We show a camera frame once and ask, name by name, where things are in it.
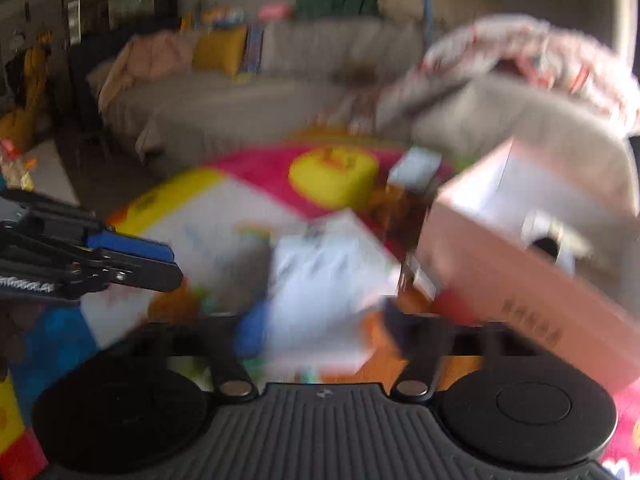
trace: pink box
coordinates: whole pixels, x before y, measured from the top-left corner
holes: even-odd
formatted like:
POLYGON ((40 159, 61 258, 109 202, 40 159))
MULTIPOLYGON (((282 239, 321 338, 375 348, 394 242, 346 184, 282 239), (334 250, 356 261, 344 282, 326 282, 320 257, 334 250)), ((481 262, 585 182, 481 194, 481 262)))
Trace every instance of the pink box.
POLYGON ((443 186, 417 257, 479 319, 508 323, 611 393, 640 377, 640 221, 542 154, 510 140, 443 186), (527 250, 522 224, 544 211, 616 269, 606 290, 527 250))

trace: black circular disc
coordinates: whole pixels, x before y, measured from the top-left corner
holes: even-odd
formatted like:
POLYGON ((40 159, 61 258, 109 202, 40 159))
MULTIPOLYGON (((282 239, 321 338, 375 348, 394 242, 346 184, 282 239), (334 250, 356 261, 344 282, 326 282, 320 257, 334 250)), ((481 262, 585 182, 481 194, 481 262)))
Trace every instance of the black circular disc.
POLYGON ((205 394, 187 378, 102 356, 44 391, 32 419, 50 462, 117 474, 171 455, 196 437, 206 415, 205 394))
POLYGON ((442 396, 444 426, 489 462, 552 469, 596 458, 616 429, 609 394, 549 359, 508 358, 457 380, 442 396))

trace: dark floor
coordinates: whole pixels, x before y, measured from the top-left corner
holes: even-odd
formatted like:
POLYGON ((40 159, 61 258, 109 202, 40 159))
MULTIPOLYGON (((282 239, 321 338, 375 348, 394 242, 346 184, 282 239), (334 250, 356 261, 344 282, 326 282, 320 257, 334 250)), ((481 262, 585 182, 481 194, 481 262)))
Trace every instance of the dark floor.
POLYGON ((100 218, 107 218, 123 209, 162 182, 160 177, 124 153, 114 142, 109 143, 111 160, 107 160, 95 141, 82 142, 79 145, 79 157, 76 157, 75 143, 70 139, 73 137, 56 136, 66 173, 81 205, 95 211, 100 218))

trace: colorful play mat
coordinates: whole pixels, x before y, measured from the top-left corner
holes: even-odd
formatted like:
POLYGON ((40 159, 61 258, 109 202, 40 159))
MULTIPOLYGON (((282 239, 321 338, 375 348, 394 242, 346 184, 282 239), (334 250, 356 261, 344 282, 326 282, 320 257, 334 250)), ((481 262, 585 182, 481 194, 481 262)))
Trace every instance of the colorful play mat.
MULTIPOLYGON (((158 294, 113 285, 81 308, 49 308, 25 336, 26 358, 0 384, 0 476, 30 480, 47 464, 31 425, 38 395, 145 319, 243 312, 264 297, 270 234, 362 205, 402 150, 291 144, 244 150, 144 194, 111 221, 171 245, 183 286, 158 294)), ((619 478, 640 470, 640 385, 616 396, 620 423, 604 455, 619 478)))

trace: pink blanket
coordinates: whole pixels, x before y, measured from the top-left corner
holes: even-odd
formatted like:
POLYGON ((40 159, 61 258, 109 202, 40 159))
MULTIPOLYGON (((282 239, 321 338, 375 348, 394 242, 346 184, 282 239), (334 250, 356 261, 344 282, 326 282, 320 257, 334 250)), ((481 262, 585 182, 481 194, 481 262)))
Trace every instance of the pink blanket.
POLYGON ((136 83, 188 69, 192 60, 193 48, 177 32, 162 30, 133 36, 118 54, 100 90, 98 110, 105 111, 121 91, 136 83))

